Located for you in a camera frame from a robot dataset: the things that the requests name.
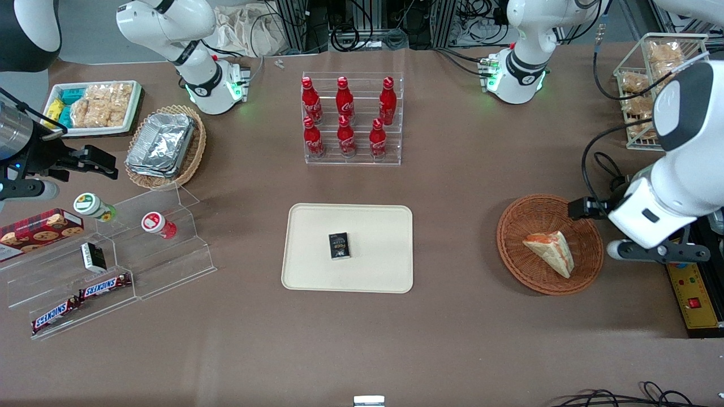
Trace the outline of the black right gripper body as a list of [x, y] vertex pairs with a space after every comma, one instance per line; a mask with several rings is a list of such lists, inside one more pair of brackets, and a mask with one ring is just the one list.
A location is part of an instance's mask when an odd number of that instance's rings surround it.
[[33, 134], [28, 145], [21, 150], [21, 178], [40, 175], [50, 177], [60, 182], [67, 182], [70, 170], [75, 169], [77, 159], [75, 149], [66, 146], [61, 138], [55, 137], [49, 141], [44, 136], [51, 136], [52, 131], [40, 123], [31, 121]]

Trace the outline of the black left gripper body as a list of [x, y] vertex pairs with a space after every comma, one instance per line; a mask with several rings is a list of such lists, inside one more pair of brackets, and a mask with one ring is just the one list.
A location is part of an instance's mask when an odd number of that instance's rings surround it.
[[593, 197], [582, 197], [568, 203], [568, 217], [571, 220], [603, 220], [610, 211], [608, 201], [596, 201]]

